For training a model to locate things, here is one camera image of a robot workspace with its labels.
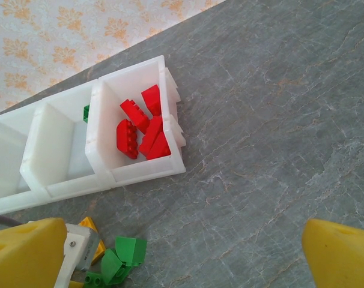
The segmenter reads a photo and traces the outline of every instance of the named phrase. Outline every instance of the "storage bin compartment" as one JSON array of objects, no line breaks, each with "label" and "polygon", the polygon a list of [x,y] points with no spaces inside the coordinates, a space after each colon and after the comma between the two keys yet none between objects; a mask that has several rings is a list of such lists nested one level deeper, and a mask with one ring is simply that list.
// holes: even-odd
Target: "storage bin compartment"
[{"label": "storage bin compartment", "polygon": [[20,168],[32,189],[65,199],[106,188],[85,155],[83,108],[90,104],[96,82],[45,98],[37,107]]},{"label": "storage bin compartment", "polygon": [[[120,108],[126,99],[135,103],[151,119],[141,92],[158,85],[161,97],[163,131],[171,155],[146,160],[139,153],[135,160],[117,150],[117,125],[128,119]],[[162,176],[185,172],[180,148],[186,144],[177,122],[177,105],[180,100],[177,86],[165,68],[163,56],[150,59],[99,78],[91,98],[87,129],[86,156],[96,174],[109,181],[112,187],[131,184]],[[138,130],[138,145],[143,134]]]},{"label": "storage bin compartment", "polygon": [[36,107],[34,103],[0,115],[0,210],[38,203],[19,172]]}]

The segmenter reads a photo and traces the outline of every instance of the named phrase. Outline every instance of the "lego brick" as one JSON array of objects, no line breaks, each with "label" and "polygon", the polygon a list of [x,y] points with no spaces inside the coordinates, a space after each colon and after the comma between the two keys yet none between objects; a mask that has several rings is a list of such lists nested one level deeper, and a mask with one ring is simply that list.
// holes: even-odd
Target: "lego brick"
[{"label": "lego brick", "polygon": [[146,129],[150,124],[150,120],[141,108],[139,108],[133,100],[125,100],[120,106],[134,125],[137,126],[139,131],[146,134]]},{"label": "lego brick", "polygon": [[131,267],[126,267],[112,249],[107,249],[102,258],[101,271],[103,281],[108,285],[120,284],[129,274]]},{"label": "lego brick", "polygon": [[139,152],[147,156],[153,146],[158,134],[162,131],[162,117],[154,116],[150,120],[150,125],[147,128],[146,134],[139,145]]},{"label": "lego brick", "polygon": [[128,267],[137,267],[145,260],[147,241],[139,238],[116,237],[115,252]]},{"label": "lego brick", "polygon": [[136,127],[127,119],[117,126],[117,148],[131,159],[138,157]]},{"label": "lego brick", "polygon": [[160,92],[158,85],[154,85],[142,92],[142,97],[145,101],[147,109],[154,116],[160,116]]},{"label": "lego brick", "polygon": [[88,112],[90,110],[90,105],[87,105],[83,108],[83,121],[88,122]]},{"label": "lego brick", "polygon": [[155,140],[150,152],[147,154],[146,159],[156,159],[164,156],[171,155],[168,142],[166,140],[165,134],[160,132]]},{"label": "lego brick", "polygon": [[[86,217],[84,218],[80,223],[79,225],[81,226],[86,226],[86,227],[89,227],[89,228],[92,228],[95,232],[98,233],[98,230],[93,222],[93,220],[90,218],[90,217]],[[102,240],[99,241],[99,245],[98,245],[98,248],[97,248],[97,251],[93,257],[93,261],[91,261],[91,264],[95,264],[104,254],[105,254],[105,251],[106,251],[106,247],[105,247],[105,244],[103,243]]]},{"label": "lego brick", "polygon": [[111,285],[105,284],[102,274],[87,272],[83,288],[108,288]]},{"label": "lego brick", "polygon": [[68,288],[83,288],[83,285],[81,282],[70,281]]}]

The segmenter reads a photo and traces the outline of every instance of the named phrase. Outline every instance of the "floral wallpaper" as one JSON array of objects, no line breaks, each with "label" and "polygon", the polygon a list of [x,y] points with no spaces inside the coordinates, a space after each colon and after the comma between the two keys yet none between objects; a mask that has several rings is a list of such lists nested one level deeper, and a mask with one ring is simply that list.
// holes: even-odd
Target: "floral wallpaper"
[{"label": "floral wallpaper", "polygon": [[224,0],[0,0],[0,111]]}]

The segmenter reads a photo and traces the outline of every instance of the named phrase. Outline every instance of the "gray cable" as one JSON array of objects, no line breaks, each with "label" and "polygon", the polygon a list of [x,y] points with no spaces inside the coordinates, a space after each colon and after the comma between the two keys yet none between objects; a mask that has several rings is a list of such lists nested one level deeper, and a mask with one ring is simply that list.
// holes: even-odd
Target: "gray cable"
[{"label": "gray cable", "polygon": [[2,216],[0,215],[0,225],[5,225],[8,227],[14,227],[14,226],[18,226],[18,225],[22,225],[23,223],[16,221],[12,218],[8,218],[6,216]]}]

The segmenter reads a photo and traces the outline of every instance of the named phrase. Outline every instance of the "marble table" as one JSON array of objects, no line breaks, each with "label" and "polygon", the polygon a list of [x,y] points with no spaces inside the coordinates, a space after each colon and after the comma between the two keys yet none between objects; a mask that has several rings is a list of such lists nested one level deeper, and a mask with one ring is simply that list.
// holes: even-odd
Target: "marble table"
[{"label": "marble table", "polygon": [[315,287],[306,220],[364,229],[364,0],[228,0],[19,105],[157,55],[187,172],[10,216],[148,239],[123,287]]}]

